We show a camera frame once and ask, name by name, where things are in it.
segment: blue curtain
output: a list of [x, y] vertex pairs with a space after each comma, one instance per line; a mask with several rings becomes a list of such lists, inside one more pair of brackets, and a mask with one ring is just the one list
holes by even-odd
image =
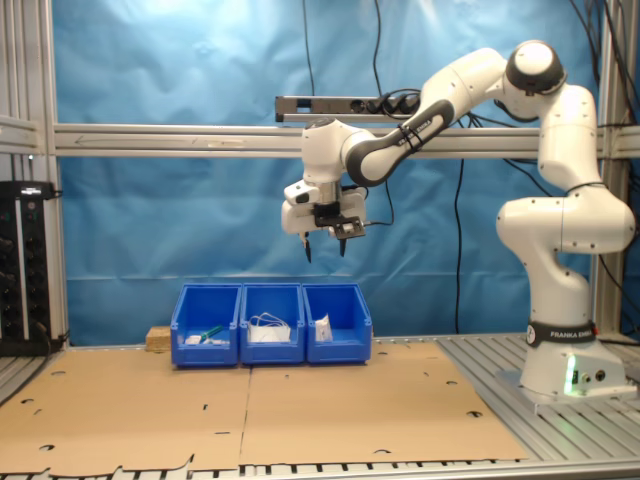
[[[536, 38], [553, 45], [570, 82], [596, 93], [569, 2], [380, 5], [384, 91], [420, 87], [475, 49], [508, 56]], [[301, 0], [54, 0], [53, 7], [60, 122], [276, 125], [275, 96], [310, 94]], [[316, 94], [377, 95], [373, 0], [308, 0], [307, 10]], [[476, 112], [510, 121], [492, 105]], [[299, 239], [280, 228], [282, 191], [300, 179], [299, 160], [63, 158], [71, 339], [142, 342], [149, 327], [169, 323], [183, 283], [244, 281], [358, 282], [377, 335], [452, 333], [459, 164], [404, 162], [389, 182], [395, 225], [371, 228], [344, 259], [335, 240], [315, 234], [309, 265]], [[495, 216], [511, 199], [538, 195], [500, 159], [466, 162], [463, 332], [525, 329], [527, 277], [498, 239]], [[388, 219], [388, 208], [384, 189], [374, 189], [368, 217]], [[567, 261], [588, 272], [588, 258]]]

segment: blue bin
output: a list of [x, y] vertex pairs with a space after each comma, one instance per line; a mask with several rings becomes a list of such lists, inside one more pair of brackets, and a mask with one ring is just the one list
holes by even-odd
[[[371, 314], [355, 283], [303, 285], [309, 363], [364, 363], [371, 358]], [[316, 320], [329, 314], [332, 342], [316, 342]]]
[[[171, 361], [178, 367], [237, 365], [238, 316], [242, 285], [185, 284], [171, 319]], [[222, 325], [212, 338], [225, 345], [188, 345], [191, 335], [200, 335]]]
[[[269, 312], [291, 328], [290, 342], [249, 343], [249, 320]], [[304, 362], [305, 321], [300, 284], [246, 284], [240, 315], [240, 360], [247, 365]]]

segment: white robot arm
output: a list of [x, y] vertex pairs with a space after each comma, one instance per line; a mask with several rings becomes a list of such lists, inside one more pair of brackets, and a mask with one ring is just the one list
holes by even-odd
[[307, 236], [315, 230], [335, 235], [344, 253], [348, 238], [366, 232], [364, 191], [343, 191], [345, 171], [359, 186], [379, 185], [404, 158], [490, 99], [517, 120], [540, 118], [539, 172], [568, 194], [510, 201], [497, 216], [498, 235], [523, 262], [531, 285], [531, 349], [521, 382], [551, 397], [626, 388], [620, 360], [595, 339], [586, 280], [557, 261], [558, 252], [623, 250], [635, 232], [631, 210], [599, 174], [593, 97], [566, 76], [555, 51], [540, 41], [519, 45], [508, 61], [482, 49], [431, 77], [418, 112], [384, 137], [332, 119], [309, 124], [303, 179], [285, 189], [283, 229], [300, 235], [309, 258]]

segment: metal grating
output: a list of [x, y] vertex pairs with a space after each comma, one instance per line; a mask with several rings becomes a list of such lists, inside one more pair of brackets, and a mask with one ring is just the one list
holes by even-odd
[[[116, 471], [91, 480], [209, 480], [223, 477], [278, 478], [631, 478], [640, 477], [640, 405], [616, 400], [554, 406], [539, 415], [518, 402], [495, 378], [519, 369], [526, 343], [522, 335], [380, 338], [380, 343], [435, 341], [473, 383], [476, 391], [520, 440], [523, 461], [373, 463], [241, 466], [230, 471]], [[640, 369], [640, 349], [611, 346], [627, 367]], [[39, 360], [0, 359], [0, 398], [26, 378]], [[0, 475], [0, 480], [49, 480], [48, 475]]]

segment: cardboard surface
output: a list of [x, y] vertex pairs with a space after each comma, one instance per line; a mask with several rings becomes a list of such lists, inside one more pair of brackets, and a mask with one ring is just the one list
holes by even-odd
[[517, 458], [522, 447], [435, 344], [375, 345], [366, 366], [252, 372], [242, 464]]
[[0, 472], [237, 468], [248, 386], [248, 369], [178, 371], [168, 353], [67, 352], [0, 409]]
[[191, 457], [191, 470], [222, 470], [526, 454], [434, 344], [376, 345], [367, 366], [251, 371], [72, 351], [0, 408], [0, 473], [171, 470]]

